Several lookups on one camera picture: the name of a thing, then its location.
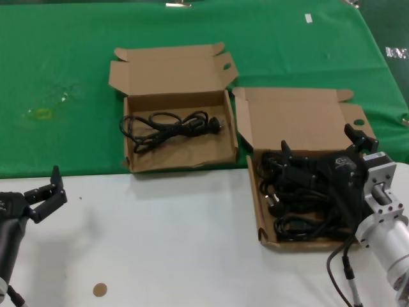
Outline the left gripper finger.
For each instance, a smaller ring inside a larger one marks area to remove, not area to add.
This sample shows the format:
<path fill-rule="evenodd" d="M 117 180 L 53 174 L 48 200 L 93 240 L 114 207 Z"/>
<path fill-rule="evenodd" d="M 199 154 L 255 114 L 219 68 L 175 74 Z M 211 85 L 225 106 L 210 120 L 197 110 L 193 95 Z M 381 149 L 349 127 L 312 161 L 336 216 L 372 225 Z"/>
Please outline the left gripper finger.
<path fill-rule="evenodd" d="M 53 167 L 50 184 L 24 193 L 26 201 L 47 201 L 54 196 L 63 197 L 63 179 L 58 166 Z"/>
<path fill-rule="evenodd" d="M 67 197 L 65 191 L 58 191 L 35 209 L 32 209 L 30 211 L 30 218 L 35 223 L 41 223 L 45 218 L 61 208 L 66 202 Z"/>

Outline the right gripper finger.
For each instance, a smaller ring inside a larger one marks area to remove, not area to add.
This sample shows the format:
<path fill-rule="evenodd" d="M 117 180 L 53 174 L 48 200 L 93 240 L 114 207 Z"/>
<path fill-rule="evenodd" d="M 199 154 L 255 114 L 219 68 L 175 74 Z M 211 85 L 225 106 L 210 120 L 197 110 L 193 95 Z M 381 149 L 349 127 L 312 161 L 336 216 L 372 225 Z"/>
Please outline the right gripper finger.
<path fill-rule="evenodd" d="M 281 141 L 281 153 L 283 178 L 306 188 L 317 188 L 317 158 L 294 155 L 285 140 Z"/>
<path fill-rule="evenodd" d="M 363 150 L 366 150 L 371 154 L 378 151 L 378 140 L 369 137 L 363 130 L 356 130 L 347 123 L 344 126 L 344 133 L 351 141 L 351 145 L 346 149 L 347 151 L 360 153 Z"/>

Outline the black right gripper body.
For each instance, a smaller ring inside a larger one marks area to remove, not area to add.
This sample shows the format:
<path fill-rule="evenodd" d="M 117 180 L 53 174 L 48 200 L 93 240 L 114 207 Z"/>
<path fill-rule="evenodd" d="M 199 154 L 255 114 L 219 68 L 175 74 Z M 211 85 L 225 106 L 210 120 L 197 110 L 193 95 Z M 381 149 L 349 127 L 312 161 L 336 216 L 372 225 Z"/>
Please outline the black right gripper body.
<path fill-rule="evenodd" d="M 364 166 L 355 147 L 318 157 L 317 172 L 328 184 L 328 195 L 342 214 L 348 228 L 357 231 L 364 218 Z"/>

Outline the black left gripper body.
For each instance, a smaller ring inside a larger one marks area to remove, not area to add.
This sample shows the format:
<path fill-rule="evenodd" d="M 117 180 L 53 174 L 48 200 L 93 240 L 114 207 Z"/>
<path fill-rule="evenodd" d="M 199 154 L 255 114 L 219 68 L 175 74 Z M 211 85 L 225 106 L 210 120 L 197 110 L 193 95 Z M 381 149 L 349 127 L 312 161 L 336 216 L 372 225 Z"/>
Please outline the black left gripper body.
<path fill-rule="evenodd" d="M 1 279 L 5 282 L 11 280 L 33 203 L 33 191 L 1 193 Z"/>

